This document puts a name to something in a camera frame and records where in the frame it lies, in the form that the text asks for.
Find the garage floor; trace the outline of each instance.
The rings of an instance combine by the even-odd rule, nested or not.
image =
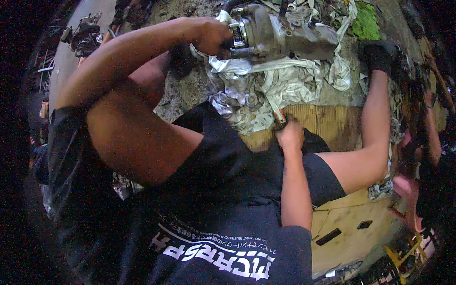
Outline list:
[[[220,10],[220,1],[214,5],[210,0],[168,0],[155,4],[147,25],[168,20],[171,16],[215,16]],[[422,50],[425,48],[414,39],[407,26],[398,0],[375,0],[376,12],[383,36],[406,47],[409,56],[415,61],[422,61]],[[103,33],[114,15],[115,0],[83,0],[77,7],[69,26],[77,26],[79,20],[101,10],[103,12],[98,24]],[[341,56],[349,60],[352,68],[350,89],[339,92],[325,83],[320,98],[309,105],[294,105],[285,108],[292,113],[309,131],[321,136],[332,151],[351,151],[362,148],[360,136],[360,115],[364,95],[359,87],[361,67],[357,59],[357,39],[346,36]],[[68,48],[60,43],[55,58],[55,68],[51,76],[50,109],[53,109],[61,86],[76,69],[78,59]],[[200,62],[190,76],[176,81],[171,77],[166,80],[166,93],[155,112],[163,119],[176,118],[208,99],[208,93],[216,92],[208,80],[203,63]],[[438,128],[445,126],[446,111],[437,108],[436,121]],[[265,150],[272,139],[272,129],[243,136],[246,145],[253,151]],[[397,221],[387,210],[391,203],[399,204],[395,197],[370,201],[367,190],[360,190],[345,198],[329,202],[319,207],[312,221],[312,257],[315,277],[324,274],[328,269],[341,267],[356,260],[365,260],[363,267],[368,268],[385,255],[382,245],[391,242],[397,233],[403,230],[402,222]],[[372,220],[372,225],[357,230],[360,222]],[[339,236],[323,246],[315,242],[332,230],[339,228]]]

